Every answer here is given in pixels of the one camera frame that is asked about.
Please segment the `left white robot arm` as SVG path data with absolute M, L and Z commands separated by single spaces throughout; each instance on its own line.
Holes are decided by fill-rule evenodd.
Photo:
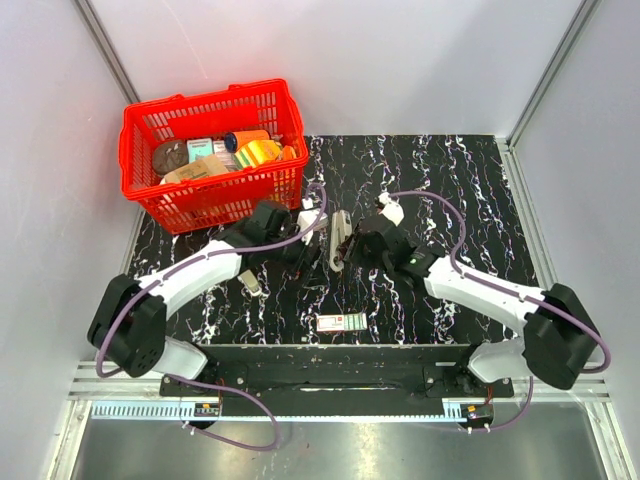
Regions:
M 113 278 L 87 332 L 97 350 L 96 373 L 131 378 L 149 372 L 182 377 L 195 395 L 217 381 L 207 355 L 194 344 L 170 337 L 167 322 L 205 291 L 274 261 L 297 270 L 313 259 L 312 240 L 325 209 L 310 201 L 298 215 L 283 205 L 261 201 L 253 213 L 217 233 L 201 250 L 153 274 Z

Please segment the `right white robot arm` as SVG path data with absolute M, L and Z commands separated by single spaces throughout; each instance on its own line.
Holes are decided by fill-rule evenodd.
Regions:
M 454 375 L 456 387 L 476 396 L 504 378 L 533 376 L 570 390 L 594 352 L 597 330 L 575 292 L 548 290 L 454 267 L 440 247 L 414 246 L 401 229 L 378 217 L 361 221 L 337 248 L 338 258 L 378 269 L 416 292 L 453 302 L 501 323 L 515 338 L 471 347 Z

